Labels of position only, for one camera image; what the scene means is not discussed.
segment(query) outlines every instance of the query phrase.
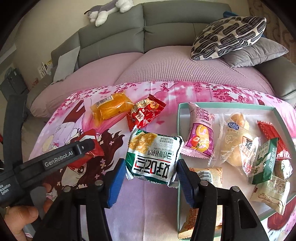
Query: orange snack package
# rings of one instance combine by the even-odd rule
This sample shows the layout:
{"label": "orange snack package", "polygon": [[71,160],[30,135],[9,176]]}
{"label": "orange snack package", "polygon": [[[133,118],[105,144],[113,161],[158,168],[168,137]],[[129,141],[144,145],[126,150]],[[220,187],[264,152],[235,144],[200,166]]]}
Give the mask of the orange snack package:
{"label": "orange snack package", "polygon": [[128,112],[133,106],[134,103],[124,93],[112,94],[91,106],[95,125],[98,127],[104,120]]}

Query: grey pillow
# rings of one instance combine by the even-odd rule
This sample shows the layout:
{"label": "grey pillow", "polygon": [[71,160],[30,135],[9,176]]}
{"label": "grey pillow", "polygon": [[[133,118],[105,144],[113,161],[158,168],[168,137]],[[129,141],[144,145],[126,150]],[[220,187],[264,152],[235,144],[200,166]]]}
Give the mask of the grey pillow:
{"label": "grey pillow", "polygon": [[261,64],[288,52],[283,45],[267,38],[260,38],[253,45],[231,51],[222,58],[230,67],[236,68]]}
{"label": "grey pillow", "polygon": [[74,72],[79,50],[80,46],[59,57],[52,84],[64,80],[68,75]]}

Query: clear plastic bag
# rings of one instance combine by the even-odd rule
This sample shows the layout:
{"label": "clear plastic bag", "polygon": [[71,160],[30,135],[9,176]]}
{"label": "clear plastic bag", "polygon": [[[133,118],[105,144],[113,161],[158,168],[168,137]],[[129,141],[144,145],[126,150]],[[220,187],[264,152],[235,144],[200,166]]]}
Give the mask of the clear plastic bag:
{"label": "clear plastic bag", "polygon": [[259,147],[259,137],[251,134],[249,123],[242,113],[236,112],[230,117],[221,115],[220,127],[220,135],[208,166],[217,166],[227,161],[241,174],[250,176]]}

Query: grey sofa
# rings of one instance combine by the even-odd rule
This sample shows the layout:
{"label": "grey sofa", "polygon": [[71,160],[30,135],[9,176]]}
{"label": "grey sofa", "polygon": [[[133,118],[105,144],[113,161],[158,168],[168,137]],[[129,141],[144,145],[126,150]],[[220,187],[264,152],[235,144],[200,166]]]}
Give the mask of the grey sofa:
{"label": "grey sofa", "polygon": [[[191,46],[195,36],[209,23],[231,11],[228,4],[194,0],[158,1],[138,4],[128,12],[113,13],[100,27],[91,23],[74,33],[51,52],[54,70],[61,55],[80,46],[78,66],[118,53],[147,51],[170,45]],[[256,68],[271,83],[277,96],[296,105],[296,66],[284,57]],[[27,107],[51,82],[45,76],[28,94]]]}

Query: packaged snack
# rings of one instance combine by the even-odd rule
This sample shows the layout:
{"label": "packaged snack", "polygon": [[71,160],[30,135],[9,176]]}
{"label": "packaged snack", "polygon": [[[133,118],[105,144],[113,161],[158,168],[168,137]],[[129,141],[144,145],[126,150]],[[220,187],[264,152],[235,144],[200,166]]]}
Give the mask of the packaged snack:
{"label": "packaged snack", "polygon": [[197,104],[189,102],[188,106],[190,129],[181,153],[192,157],[209,158],[214,151],[214,115]]}
{"label": "packaged snack", "polygon": [[137,128],[145,127],[160,114],[165,106],[165,103],[151,94],[146,99],[137,102],[126,115],[130,131],[133,130],[134,126],[137,126]]}
{"label": "packaged snack", "polygon": [[280,215],[283,215],[289,192],[290,182],[272,175],[270,180],[255,187],[251,201],[263,202]]}
{"label": "packaged snack", "polygon": [[274,164],[274,175],[280,179],[287,180],[293,174],[293,168],[288,159],[276,161]]}
{"label": "packaged snack", "polygon": [[115,93],[91,106],[95,125],[98,127],[104,120],[108,120],[132,109],[134,103],[124,94]]}
{"label": "packaged snack", "polygon": [[[222,188],[222,168],[189,168],[189,170],[196,172],[201,180],[208,181],[217,188]],[[221,205],[217,206],[216,229],[221,228],[222,225],[222,208],[223,206]],[[192,236],[197,214],[198,208],[189,209],[189,213],[186,217],[186,222],[183,224],[181,230],[178,233],[179,239],[186,239]]]}
{"label": "packaged snack", "polygon": [[253,167],[252,184],[256,185],[268,181],[272,177],[274,163],[276,160],[276,146],[278,138],[273,138],[264,143],[257,156],[257,160]]}
{"label": "packaged snack", "polygon": [[184,142],[182,137],[150,133],[135,127],[126,154],[126,176],[156,184],[167,184],[176,177],[176,165]]}
{"label": "packaged snack", "polygon": [[257,123],[267,140],[275,137],[279,138],[276,151],[276,160],[291,159],[290,153],[288,152],[286,145],[284,144],[282,138],[274,128],[273,124],[271,122],[266,122],[262,120],[257,121]]}
{"label": "packaged snack", "polygon": [[75,162],[72,162],[68,165],[68,167],[72,168],[80,168],[84,163],[89,161],[95,156],[104,156],[104,151],[98,141],[96,140],[96,131],[94,129],[91,129],[89,131],[84,132],[82,135],[73,138],[70,143],[73,143],[75,141],[83,141],[85,139],[92,139],[94,141],[94,149],[87,152],[84,157],[78,159]]}
{"label": "packaged snack", "polygon": [[227,161],[249,176],[259,147],[259,137],[250,134],[249,123],[242,113],[233,113],[224,120],[223,115],[220,118],[222,130],[208,166],[214,166],[216,161]]}

